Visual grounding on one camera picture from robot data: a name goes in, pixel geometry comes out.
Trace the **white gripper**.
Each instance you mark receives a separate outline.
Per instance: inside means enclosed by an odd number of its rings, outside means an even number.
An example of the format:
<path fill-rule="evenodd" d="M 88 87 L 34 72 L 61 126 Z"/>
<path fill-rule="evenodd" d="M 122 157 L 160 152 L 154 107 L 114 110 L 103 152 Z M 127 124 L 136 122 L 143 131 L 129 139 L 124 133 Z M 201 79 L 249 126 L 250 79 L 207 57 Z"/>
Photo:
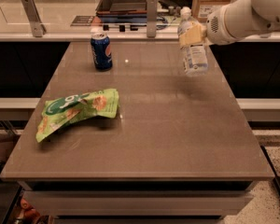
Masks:
<path fill-rule="evenodd" d="M 202 44 L 206 38 L 216 45 L 228 45 L 238 40 L 232 33 L 239 16 L 238 8 L 225 5 L 208 16 L 206 27 L 199 22 L 184 22 L 178 28 L 178 39 L 181 47 Z"/>

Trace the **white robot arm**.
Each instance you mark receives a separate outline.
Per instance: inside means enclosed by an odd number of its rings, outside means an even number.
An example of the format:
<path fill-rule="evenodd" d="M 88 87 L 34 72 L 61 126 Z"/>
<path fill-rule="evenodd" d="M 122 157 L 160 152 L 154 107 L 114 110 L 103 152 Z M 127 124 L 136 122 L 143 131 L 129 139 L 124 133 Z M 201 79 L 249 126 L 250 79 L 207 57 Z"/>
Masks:
<path fill-rule="evenodd" d="M 202 44 L 229 45 L 251 35 L 280 29 L 280 0 L 237 0 L 211 13 L 206 24 L 195 21 L 178 34 L 181 47 Z"/>

